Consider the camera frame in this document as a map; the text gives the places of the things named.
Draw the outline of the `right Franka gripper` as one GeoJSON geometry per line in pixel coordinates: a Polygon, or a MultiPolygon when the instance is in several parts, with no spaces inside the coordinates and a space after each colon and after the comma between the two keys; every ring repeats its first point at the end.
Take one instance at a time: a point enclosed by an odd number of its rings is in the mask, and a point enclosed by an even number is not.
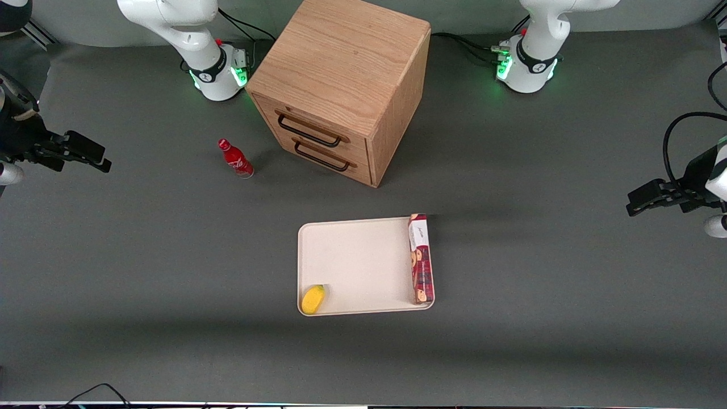
{"type": "Polygon", "coordinates": [[[109,173],[112,161],[104,158],[105,153],[105,147],[76,131],[67,131],[64,137],[49,131],[39,115],[18,121],[10,110],[2,110],[2,161],[11,164],[28,161],[58,173],[67,162],[75,161],[109,173]],[[72,155],[63,155],[62,144],[72,155]]]}

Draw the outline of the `left Franka gripper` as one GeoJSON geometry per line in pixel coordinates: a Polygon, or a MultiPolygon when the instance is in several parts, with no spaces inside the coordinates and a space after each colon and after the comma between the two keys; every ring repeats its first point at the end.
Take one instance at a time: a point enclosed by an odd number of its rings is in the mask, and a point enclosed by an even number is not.
{"type": "MultiPolygon", "coordinates": [[[[681,212],[688,213],[699,207],[719,208],[725,211],[726,201],[726,137],[714,147],[699,155],[687,165],[681,186],[702,204],[685,202],[681,212]]],[[[635,217],[646,210],[679,205],[682,194],[674,183],[661,178],[653,179],[641,186],[642,197],[628,196],[626,211],[635,217]]]]}

